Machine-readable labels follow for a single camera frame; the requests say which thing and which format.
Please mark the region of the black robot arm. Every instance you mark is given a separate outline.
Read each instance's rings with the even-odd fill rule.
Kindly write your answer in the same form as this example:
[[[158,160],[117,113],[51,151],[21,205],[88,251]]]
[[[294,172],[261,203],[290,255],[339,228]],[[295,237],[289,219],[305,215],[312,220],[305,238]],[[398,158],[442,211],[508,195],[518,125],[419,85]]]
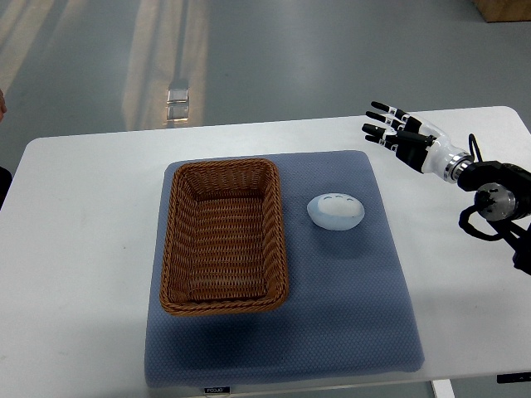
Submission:
[[[530,172],[511,163],[485,161],[474,134],[468,149],[454,146],[448,135],[434,124],[408,112],[373,101],[368,111],[365,139],[394,152],[397,159],[416,172],[435,174],[475,194],[464,209],[459,227],[484,241],[504,240],[514,251],[513,264],[530,273],[530,229],[515,224],[530,216]]]

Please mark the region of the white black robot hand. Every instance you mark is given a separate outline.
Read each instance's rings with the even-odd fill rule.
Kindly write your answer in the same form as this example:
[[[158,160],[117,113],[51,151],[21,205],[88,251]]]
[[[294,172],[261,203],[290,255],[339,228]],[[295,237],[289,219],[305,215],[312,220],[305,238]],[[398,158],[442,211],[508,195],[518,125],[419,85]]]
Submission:
[[[451,143],[446,133],[428,122],[414,121],[407,112],[391,105],[372,101],[371,106],[385,114],[373,111],[365,114],[392,129],[364,124],[362,131],[367,141],[396,149],[397,158],[417,172],[433,173],[441,179],[457,179],[455,173],[461,164],[461,149]],[[396,143],[385,140],[395,138]]]

